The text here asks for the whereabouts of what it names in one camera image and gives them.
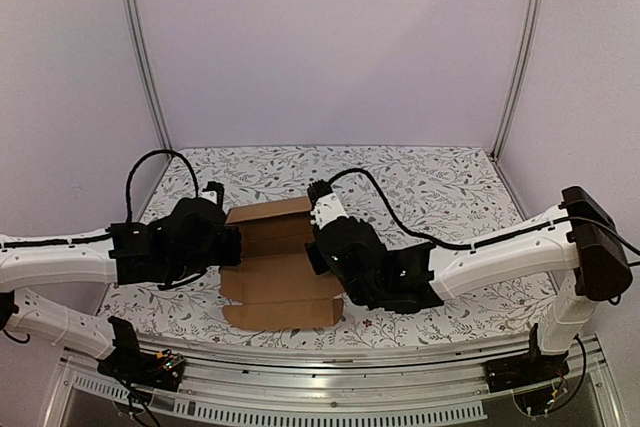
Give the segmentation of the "brown cardboard box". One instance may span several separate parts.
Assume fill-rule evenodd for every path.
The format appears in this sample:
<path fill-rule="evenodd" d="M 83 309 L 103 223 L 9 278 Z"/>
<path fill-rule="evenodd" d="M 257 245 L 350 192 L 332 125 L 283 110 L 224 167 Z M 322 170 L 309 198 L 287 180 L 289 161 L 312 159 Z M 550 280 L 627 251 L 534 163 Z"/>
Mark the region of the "brown cardboard box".
<path fill-rule="evenodd" d="M 237 206 L 227 224 L 239 229 L 241 263 L 221 267 L 219 293 L 232 303 L 225 320 L 248 331 L 310 330 L 336 325 L 343 288 L 330 273 L 318 276 L 305 246 L 312 240 L 306 197 Z"/>

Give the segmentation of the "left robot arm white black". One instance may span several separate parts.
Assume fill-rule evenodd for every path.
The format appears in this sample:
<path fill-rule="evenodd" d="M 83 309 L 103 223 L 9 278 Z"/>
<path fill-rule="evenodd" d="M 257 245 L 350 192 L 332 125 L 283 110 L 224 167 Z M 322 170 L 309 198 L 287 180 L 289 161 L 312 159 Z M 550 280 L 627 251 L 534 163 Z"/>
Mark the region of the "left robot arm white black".
<path fill-rule="evenodd" d="M 83 314 L 41 297 L 34 287 L 88 282 L 168 289 L 212 266 L 236 266 L 240 260 L 239 230 L 206 198 L 182 199 L 169 215 L 149 224 L 114 223 L 57 239 L 3 236 L 1 327 L 109 359 L 126 380 L 138 381 L 149 362 L 129 322 Z"/>

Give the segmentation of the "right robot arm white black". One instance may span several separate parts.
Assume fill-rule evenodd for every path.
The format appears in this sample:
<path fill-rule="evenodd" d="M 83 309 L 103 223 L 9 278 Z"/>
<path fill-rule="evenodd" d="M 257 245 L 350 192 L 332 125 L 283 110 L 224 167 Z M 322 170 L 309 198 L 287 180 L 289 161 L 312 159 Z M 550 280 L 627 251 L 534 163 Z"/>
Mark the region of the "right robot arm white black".
<path fill-rule="evenodd" d="M 550 271 L 565 274 L 549 311 L 534 328 L 533 348 L 517 374 L 537 383 L 552 371 L 601 302 L 633 282 L 611 217 L 580 187 L 519 225 L 463 243 L 422 239 L 392 250 L 369 223 L 347 214 L 326 181 L 307 190 L 313 239 L 306 246 L 314 271 L 333 274 L 351 302 L 370 310 L 414 314 L 499 282 Z"/>

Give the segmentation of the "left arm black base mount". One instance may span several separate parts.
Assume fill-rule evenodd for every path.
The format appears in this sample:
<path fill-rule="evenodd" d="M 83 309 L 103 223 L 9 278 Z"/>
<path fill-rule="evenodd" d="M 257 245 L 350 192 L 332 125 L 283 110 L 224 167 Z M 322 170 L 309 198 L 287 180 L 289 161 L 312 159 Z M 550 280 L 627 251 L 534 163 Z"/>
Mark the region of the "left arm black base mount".
<path fill-rule="evenodd" d="M 98 361 L 100 374 L 126 384 L 178 391 L 186 366 L 184 356 L 170 349 L 153 354 L 143 352 L 130 322 L 111 316 L 108 323 L 114 331 L 114 350 Z"/>

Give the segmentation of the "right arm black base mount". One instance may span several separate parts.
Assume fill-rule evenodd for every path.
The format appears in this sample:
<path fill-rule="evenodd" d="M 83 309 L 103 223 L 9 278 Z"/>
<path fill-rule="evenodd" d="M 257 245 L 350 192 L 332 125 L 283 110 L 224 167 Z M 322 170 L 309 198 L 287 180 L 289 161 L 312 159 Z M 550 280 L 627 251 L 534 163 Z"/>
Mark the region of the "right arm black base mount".
<path fill-rule="evenodd" d="M 483 372 L 490 393 L 511 391 L 516 407 L 526 416 L 548 415 L 559 398 L 569 373 L 568 352 L 543 354 L 538 342 L 538 324 L 528 336 L 524 353 L 489 360 Z"/>

